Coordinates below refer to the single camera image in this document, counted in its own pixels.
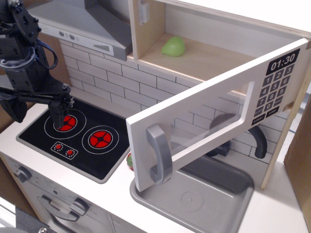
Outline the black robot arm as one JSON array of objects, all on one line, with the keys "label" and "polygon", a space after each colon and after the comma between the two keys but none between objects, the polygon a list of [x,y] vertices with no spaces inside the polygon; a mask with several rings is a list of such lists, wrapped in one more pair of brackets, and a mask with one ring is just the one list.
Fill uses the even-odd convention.
[{"label": "black robot arm", "polygon": [[61,128],[74,100],[70,86],[50,74],[58,58],[54,53],[49,65],[45,50],[54,51],[38,38],[38,22],[23,1],[0,2],[0,67],[6,73],[0,79],[0,104],[18,123],[26,116],[27,103],[46,104],[55,127]]}]

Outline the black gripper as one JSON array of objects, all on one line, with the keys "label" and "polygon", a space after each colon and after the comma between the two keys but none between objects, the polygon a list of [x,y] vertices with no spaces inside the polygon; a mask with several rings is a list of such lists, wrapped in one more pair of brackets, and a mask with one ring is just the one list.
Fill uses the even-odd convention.
[{"label": "black gripper", "polygon": [[48,104],[54,126],[64,126],[74,100],[70,86],[51,76],[42,47],[30,48],[22,59],[1,58],[0,67],[7,75],[0,81],[0,104],[14,121],[24,120],[28,111],[25,101],[30,101]]}]

